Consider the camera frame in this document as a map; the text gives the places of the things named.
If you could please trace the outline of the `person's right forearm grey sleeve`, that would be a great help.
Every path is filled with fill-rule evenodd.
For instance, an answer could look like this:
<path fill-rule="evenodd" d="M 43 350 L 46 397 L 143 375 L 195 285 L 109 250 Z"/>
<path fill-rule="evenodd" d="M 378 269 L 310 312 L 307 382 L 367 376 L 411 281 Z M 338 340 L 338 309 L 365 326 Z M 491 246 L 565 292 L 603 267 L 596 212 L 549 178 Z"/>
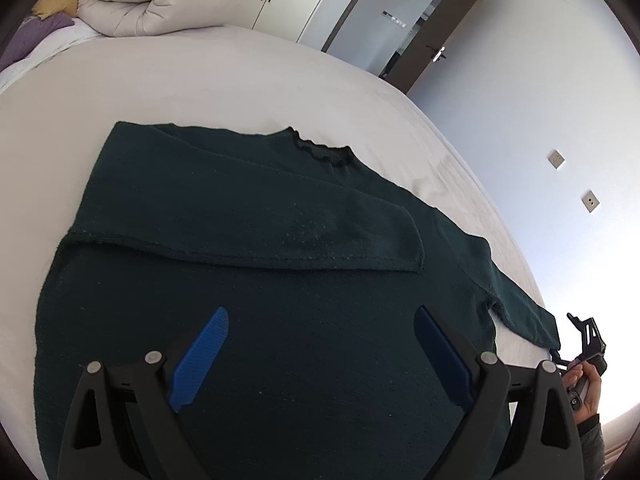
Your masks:
<path fill-rule="evenodd" d="M 582 462 L 586 480 L 601 480 L 604 476 L 604 441 L 600 424 L 600 415 L 595 414 L 577 425 Z"/>

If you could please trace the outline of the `person's right hand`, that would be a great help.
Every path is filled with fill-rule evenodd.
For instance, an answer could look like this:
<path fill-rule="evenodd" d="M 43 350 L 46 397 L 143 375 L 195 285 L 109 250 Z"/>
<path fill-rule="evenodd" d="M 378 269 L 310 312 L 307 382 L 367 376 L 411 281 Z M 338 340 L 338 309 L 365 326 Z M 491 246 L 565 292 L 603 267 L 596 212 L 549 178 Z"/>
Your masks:
<path fill-rule="evenodd" d="M 582 378 L 587 379 L 588 388 L 582 407 L 574 413 L 577 425 L 598 414 L 601 396 L 601 376 L 589 362 L 573 363 L 562 378 L 563 385 L 565 388 L 573 387 Z"/>

